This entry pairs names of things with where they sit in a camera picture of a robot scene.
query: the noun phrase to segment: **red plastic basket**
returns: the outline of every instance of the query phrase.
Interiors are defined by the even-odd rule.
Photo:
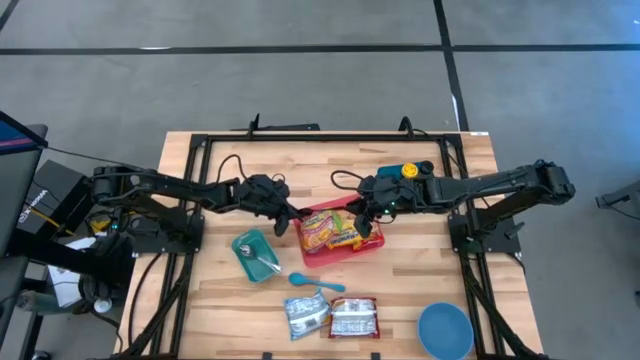
[[[319,210],[319,209],[340,207],[340,206],[346,205],[351,200],[357,199],[358,197],[359,197],[358,195],[352,195],[352,196],[344,197],[341,199],[329,201],[323,204],[314,205],[314,206],[311,206],[310,209]],[[338,261],[342,261],[344,259],[348,259],[350,257],[367,254],[384,246],[384,235],[381,232],[380,233],[381,239],[379,242],[375,244],[371,244],[371,246],[368,246],[366,249],[362,249],[360,251],[353,250],[351,246],[341,246],[334,249],[329,249],[328,247],[323,246],[317,252],[313,254],[308,254],[302,248],[302,241],[301,241],[302,230],[300,228],[301,222],[298,219],[294,219],[293,224],[296,227],[296,232],[298,233],[298,240],[300,241],[300,251],[302,252],[302,260],[304,261],[304,264],[310,268],[329,265],[332,263],[336,263]]]

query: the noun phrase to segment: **metal spoon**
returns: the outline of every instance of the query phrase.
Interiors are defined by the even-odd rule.
[[[260,262],[262,262],[263,264],[267,265],[268,267],[271,268],[271,270],[273,270],[275,273],[281,273],[282,272],[282,267],[280,265],[276,265],[270,261],[267,261],[259,256],[256,256],[255,251],[253,250],[253,248],[250,245],[240,245],[240,254],[248,259],[257,259]]]

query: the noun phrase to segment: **wooden table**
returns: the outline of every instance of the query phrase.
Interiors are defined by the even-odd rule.
[[[158,170],[182,177],[190,132],[170,132]],[[497,171],[491,140],[486,134],[462,133],[469,173],[477,176]],[[430,160],[436,175],[443,175],[438,146],[424,142],[240,142],[215,143],[208,181],[214,181],[218,166],[229,154],[242,157],[247,174],[282,173],[291,189],[290,202],[309,206],[353,194],[336,189],[329,175],[337,169],[357,174],[375,174],[380,166]],[[196,169],[194,180],[199,176]],[[222,179],[239,177],[235,161],[229,161]],[[349,186],[357,180],[344,178]],[[175,204],[173,199],[162,199]],[[273,235],[271,221],[252,214],[232,212],[217,215],[208,211],[201,251],[195,257],[187,312],[182,332],[181,359],[260,358],[264,351],[281,358],[370,358],[380,352],[385,359],[428,357],[416,338],[416,320],[426,305],[446,301],[465,312],[467,303],[459,260],[451,250],[445,215],[400,216],[393,224],[382,225],[385,246],[367,255],[317,269],[305,268],[293,226],[284,236]],[[347,287],[349,296],[375,296],[378,299],[381,338],[328,339],[328,329],[297,340],[289,339],[283,300],[311,296],[310,286],[295,288],[286,275],[263,284],[251,284],[235,254],[232,240],[239,234],[262,230],[280,259],[284,273],[300,271],[322,281]],[[135,266],[120,334],[127,341],[128,314],[133,289],[153,256],[140,257]],[[534,351],[542,352],[527,285],[522,269],[512,259],[487,255],[497,306],[520,338]],[[134,335],[138,334],[158,305],[165,271],[166,255],[154,265],[142,286],[134,316]],[[181,262],[176,267],[180,272]],[[326,290],[330,300],[338,294]],[[487,351],[492,352],[486,315],[480,308]],[[167,317],[162,350],[168,351],[174,315]]]

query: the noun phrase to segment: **plastic spoon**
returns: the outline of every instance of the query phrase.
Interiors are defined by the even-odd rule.
[[[324,286],[326,288],[329,288],[337,292],[344,292],[346,290],[344,285],[325,283],[322,281],[312,280],[298,272],[294,272],[294,273],[291,273],[291,275],[289,275],[289,282],[293,286],[318,285],[318,286]]]

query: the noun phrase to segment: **chip bag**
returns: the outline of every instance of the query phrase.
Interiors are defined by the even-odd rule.
[[[334,211],[318,211],[307,216],[300,225],[302,248],[307,253],[321,249],[339,232],[340,218]]]
[[[380,231],[380,225],[373,223],[371,234],[367,238],[360,236],[355,228],[354,222],[356,216],[345,210],[338,210],[335,212],[339,218],[340,230],[337,234],[333,235],[331,240],[327,243],[329,249],[334,249],[339,246],[352,245],[353,250],[359,251],[367,247],[367,244],[374,243],[382,240],[382,232]]]
[[[331,307],[320,288],[310,298],[290,298],[284,301],[284,310],[289,320],[291,340],[300,339],[330,321]]]
[[[329,338],[350,336],[380,338],[376,298],[339,297],[331,301]]]

